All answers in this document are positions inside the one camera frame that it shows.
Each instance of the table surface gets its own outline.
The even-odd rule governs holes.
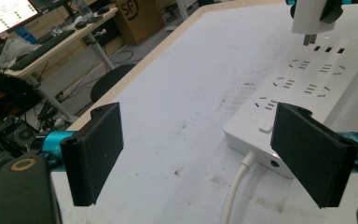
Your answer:
[[[72,35],[68,36],[66,39],[64,39],[60,44],[58,44],[53,49],[49,50],[47,53],[45,53],[42,57],[35,60],[33,63],[29,64],[27,67],[20,71],[13,71],[10,69],[7,69],[4,71],[5,75],[11,76],[11,77],[23,77],[26,75],[31,74],[38,66],[41,64],[47,62],[50,60],[54,55],[71,45],[72,43],[80,40],[85,35],[87,35],[89,32],[93,31],[96,27],[102,25],[107,20],[111,19],[115,16],[118,9],[116,7],[110,8],[110,10],[106,13],[104,13],[102,18],[99,21],[96,21],[94,23],[89,23],[86,27],[80,30],[76,30]]]
[[[96,205],[74,207],[65,173],[53,173],[64,223],[219,223],[243,155],[223,127],[257,86],[302,44],[289,7],[235,1],[202,7],[95,106],[120,102],[125,146]],[[358,5],[335,30],[358,38]],[[89,112],[71,126],[78,130]],[[358,131],[358,89],[334,131]],[[319,209],[296,179],[254,164],[232,223],[356,223],[358,174],[339,208]]]

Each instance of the floor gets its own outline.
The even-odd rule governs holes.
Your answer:
[[[179,11],[175,10],[174,17],[169,14],[164,18],[166,26],[159,32],[155,33],[149,39],[139,46],[125,45],[113,55],[110,55],[110,61],[114,66],[120,66],[125,63],[138,63],[140,62],[153,48],[155,48],[161,41],[163,41],[170,33],[171,28],[180,25],[182,19]],[[80,117],[87,111],[93,102],[90,99],[90,91],[95,82],[106,73],[105,66],[101,63],[94,67],[89,73],[75,83],[72,87],[63,91],[62,105],[72,114]],[[38,115],[42,110],[49,109],[50,106],[46,101],[42,101],[39,105],[29,110],[26,114],[21,116],[29,124],[35,127],[39,132],[50,130],[65,130],[69,127],[69,123],[62,120],[62,114],[58,112],[52,119],[40,122]]]

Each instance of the outlet socket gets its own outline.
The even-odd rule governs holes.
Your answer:
[[[227,144],[276,173],[295,176],[270,146],[278,102],[298,105],[329,127],[358,84],[358,40],[319,38],[299,46],[233,115],[224,131]]]

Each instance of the chair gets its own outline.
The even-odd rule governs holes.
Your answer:
[[[97,102],[105,93],[116,85],[136,64],[123,64],[101,77],[91,89],[90,98],[92,102]]]

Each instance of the white power cable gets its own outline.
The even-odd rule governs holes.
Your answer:
[[[230,187],[227,199],[226,199],[225,210],[224,210],[222,218],[220,220],[220,224],[228,224],[229,223],[232,205],[234,204],[234,199],[235,199],[235,195],[237,194],[238,186],[240,185],[240,182],[242,181],[243,176],[246,174],[246,172],[249,170],[249,168],[255,162],[256,157],[257,156],[253,151],[249,151],[248,154],[246,154],[246,157],[241,161],[241,167],[237,171],[234,181],[231,184],[231,187]]]

